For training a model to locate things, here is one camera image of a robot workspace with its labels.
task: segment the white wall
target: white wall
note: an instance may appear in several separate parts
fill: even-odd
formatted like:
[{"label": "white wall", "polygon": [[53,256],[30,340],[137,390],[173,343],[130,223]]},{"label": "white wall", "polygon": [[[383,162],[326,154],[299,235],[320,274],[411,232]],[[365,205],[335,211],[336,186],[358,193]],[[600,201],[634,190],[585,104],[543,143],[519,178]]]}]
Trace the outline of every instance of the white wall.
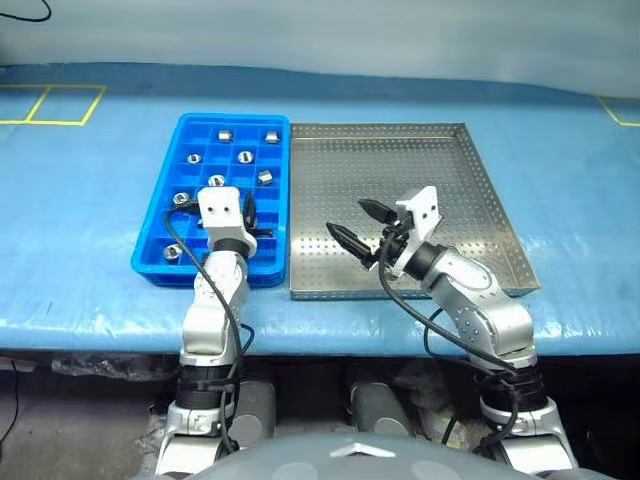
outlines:
[{"label": "white wall", "polygon": [[0,63],[245,65],[640,96],[640,0],[50,2],[44,24],[0,18]]}]

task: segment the metal tray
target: metal tray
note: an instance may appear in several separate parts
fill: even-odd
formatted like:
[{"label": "metal tray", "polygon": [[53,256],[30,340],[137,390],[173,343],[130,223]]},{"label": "metal tray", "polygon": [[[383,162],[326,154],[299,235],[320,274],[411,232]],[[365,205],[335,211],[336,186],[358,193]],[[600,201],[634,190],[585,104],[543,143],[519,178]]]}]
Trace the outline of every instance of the metal tray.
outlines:
[{"label": "metal tray", "polygon": [[[344,225],[377,246],[382,225],[356,203],[393,206],[410,188],[435,185],[444,219],[433,241],[491,268],[513,296],[540,288],[466,126],[453,124],[292,125],[291,296],[382,298],[377,273],[338,246],[325,223]],[[408,276],[405,297],[424,297]]]}]

